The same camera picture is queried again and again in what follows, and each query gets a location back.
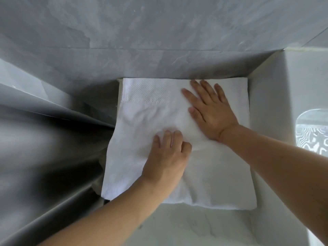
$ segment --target towel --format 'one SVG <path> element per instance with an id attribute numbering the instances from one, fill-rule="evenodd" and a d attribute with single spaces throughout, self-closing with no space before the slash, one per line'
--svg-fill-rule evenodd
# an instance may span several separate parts
<path id="1" fill-rule="evenodd" d="M 239 123 L 249 127 L 247 78 L 208 82 L 222 86 Z M 178 129 L 193 149 L 181 181 L 164 203 L 225 210 L 256 208 L 250 167 L 227 146 L 205 137 L 188 113 L 191 105 L 181 94 L 182 88 L 197 95 L 189 80 L 124 78 L 120 83 L 102 197 L 116 198 L 140 177 L 155 134 L 162 138 L 165 130 Z"/>

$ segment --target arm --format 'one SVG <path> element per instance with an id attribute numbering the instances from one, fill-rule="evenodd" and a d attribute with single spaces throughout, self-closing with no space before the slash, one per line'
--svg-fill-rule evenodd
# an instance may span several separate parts
<path id="1" fill-rule="evenodd" d="M 40 246 L 121 245 L 177 186 L 191 149 L 179 131 L 166 131 L 162 144 L 155 136 L 142 175 L 128 190 Z"/>
<path id="2" fill-rule="evenodd" d="M 285 205 L 328 245 L 328 158 L 262 136 L 238 124 L 222 88 L 204 80 L 191 85 L 200 99 L 183 89 L 199 128 L 227 145 L 275 191 Z"/>

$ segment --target forearm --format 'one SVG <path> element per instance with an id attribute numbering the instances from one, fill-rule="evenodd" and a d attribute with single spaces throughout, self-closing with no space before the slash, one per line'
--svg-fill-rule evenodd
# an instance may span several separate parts
<path id="1" fill-rule="evenodd" d="M 221 141 L 246 161 L 308 228 L 328 243 L 327 158 L 243 126 L 224 132 Z"/>
<path id="2" fill-rule="evenodd" d="M 121 245 L 161 202 L 154 188 L 139 179 L 116 199 L 55 234 L 41 246 Z"/>

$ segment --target person's left hand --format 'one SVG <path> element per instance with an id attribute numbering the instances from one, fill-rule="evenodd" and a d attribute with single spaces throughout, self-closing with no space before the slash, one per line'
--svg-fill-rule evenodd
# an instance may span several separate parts
<path id="1" fill-rule="evenodd" d="M 157 135 L 154 136 L 141 179 L 150 183 L 164 200 L 178 185 L 188 163 L 191 149 L 191 144 L 183 141 L 180 131 L 175 131 L 173 134 L 166 131 L 162 143 Z"/>

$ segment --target fingernail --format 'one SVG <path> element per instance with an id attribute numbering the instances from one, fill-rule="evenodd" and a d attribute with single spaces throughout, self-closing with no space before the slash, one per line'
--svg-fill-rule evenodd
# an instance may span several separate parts
<path id="1" fill-rule="evenodd" d="M 189 111 L 189 113 L 193 113 L 195 111 L 195 108 L 194 107 L 189 107 L 188 111 Z"/>

